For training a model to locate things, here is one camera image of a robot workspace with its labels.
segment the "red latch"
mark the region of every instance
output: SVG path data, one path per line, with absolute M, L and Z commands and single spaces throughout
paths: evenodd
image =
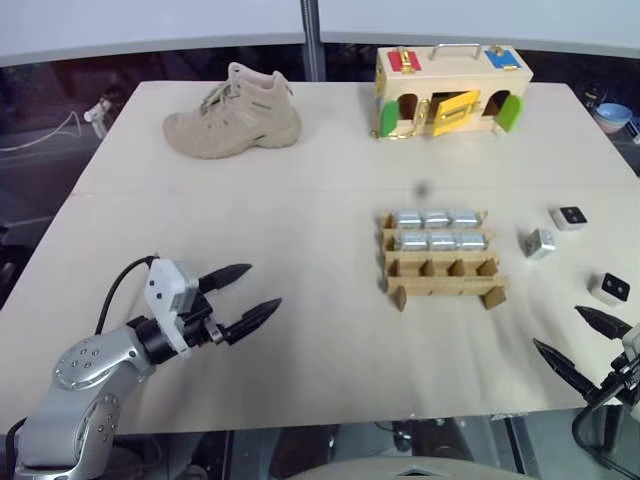
M 416 52 L 399 48 L 395 52 L 389 52 L 388 55 L 394 72 L 413 73 L 416 70 L 422 70 Z

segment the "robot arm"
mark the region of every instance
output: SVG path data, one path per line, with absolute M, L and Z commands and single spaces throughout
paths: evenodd
M 536 339 L 533 342 L 549 366 L 587 402 L 587 406 L 580 411 L 571 425 L 571 432 L 578 446 L 602 466 L 632 480 L 640 480 L 640 475 L 619 465 L 611 457 L 621 421 L 619 413 L 607 413 L 603 445 L 589 445 L 582 435 L 582 427 L 587 419 L 613 398 L 629 409 L 632 418 L 640 421 L 640 324 L 632 328 L 619 318 L 595 308 L 576 306 L 576 310 L 596 331 L 610 340 L 622 341 L 624 352 L 613 359 L 613 370 L 600 383 L 600 387 L 576 370 L 575 364 L 558 350 Z
M 88 480 L 104 472 L 123 403 L 175 355 L 208 342 L 230 345 L 262 325 L 281 299 L 258 305 L 230 327 L 217 324 L 204 293 L 242 276 L 231 265 L 201 279 L 177 262 L 152 262 L 145 298 L 156 318 L 138 317 L 69 349 L 45 398 L 24 423 L 14 479 Z

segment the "shoe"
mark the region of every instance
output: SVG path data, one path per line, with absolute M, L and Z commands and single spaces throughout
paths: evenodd
M 196 158 L 228 157 L 254 145 L 286 147 L 302 130 L 290 93 L 280 72 L 265 75 L 234 62 L 200 108 L 164 120 L 164 135 L 175 150 Z

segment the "black cable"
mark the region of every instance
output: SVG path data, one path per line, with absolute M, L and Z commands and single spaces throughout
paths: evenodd
M 591 457 L 604 465 L 607 468 L 615 470 L 616 472 L 624 475 L 627 478 L 632 480 L 640 480 L 640 476 L 635 473 L 627 470 L 622 467 L 618 463 L 614 462 L 611 458 L 603 455 L 597 449 L 588 445 L 582 438 L 581 428 L 589 416 L 591 416 L 596 410 L 601 408 L 605 403 L 615 397 L 622 389 L 624 388 L 624 384 L 616 384 L 610 387 L 608 390 L 603 391 L 593 402 L 590 402 L 585 408 L 583 408 L 578 416 L 573 420 L 571 424 L 571 433 L 573 434 L 573 439 L 578 444 L 580 448 L 582 448 L 585 452 L 587 452 Z
M 9 479 L 13 478 L 13 472 L 16 469 L 16 432 L 24 425 L 26 420 L 26 418 L 23 418 L 11 427 L 7 432 L 7 437 L 4 439 L 5 457 L 7 459 L 7 478 Z
M 98 317 L 98 324 L 96 325 L 96 331 L 94 332 L 94 335 L 100 335 L 102 333 L 102 329 L 104 328 L 104 323 L 107 320 L 107 312 L 109 311 L 109 305 L 111 305 L 111 300 L 113 300 L 113 296 L 115 295 L 116 290 L 118 289 L 118 286 L 120 285 L 122 280 L 124 280 L 124 277 L 126 277 L 131 270 L 136 268 L 138 265 L 142 265 L 143 263 L 150 267 L 151 262 L 153 262 L 156 258 L 158 257 L 153 255 L 139 258 L 135 262 L 131 262 L 129 265 L 127 265 L 127 267 L 125 267 L 125 269 L 122 272 L 120 272 L 120 275 L 118 275 L 116 279 L 113 281 L 113 284 L 109 289 L 109 292 L 107 292 L 107 297 L 104 299 L 104 303 L 102 304 L 102 310 L 100 311 L 100 316 Z
M 373 422 L 373 424 L 380 430 L 384 430 L 385 432 L 393 434 L 394 437 L 399 437 L 402 440 L 411 441 L 411 435 L 403 432 L 402 430 L 394 430 L 393 428 L 385 427 L 380 422 Z

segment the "silver cylinder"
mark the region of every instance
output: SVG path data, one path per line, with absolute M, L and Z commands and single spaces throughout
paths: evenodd
M 429 249 L 435 251 L 455 250 L 458 248 L 453 233 L 430 233 Z
M 393 218 L 396 228 L 422 228 L 422 217 L 418 210 L 398 210 Z
M 453 228 L 476 228 L 480 226 L 478 214 L 470 209 L 457 209 L 451 214 Z
M 487 239 L 482 233 L 458 233 L 456 240 L 460 250 L 486 250 L 488 247 Z
M 428 250 L 428 235 L 422 232 L 398 232 L 396 233 L 396 250 L 416 252 Z
M 451 223 L 448 210 L 424 210 L 422 212 L 424 228 L 445 228 Z

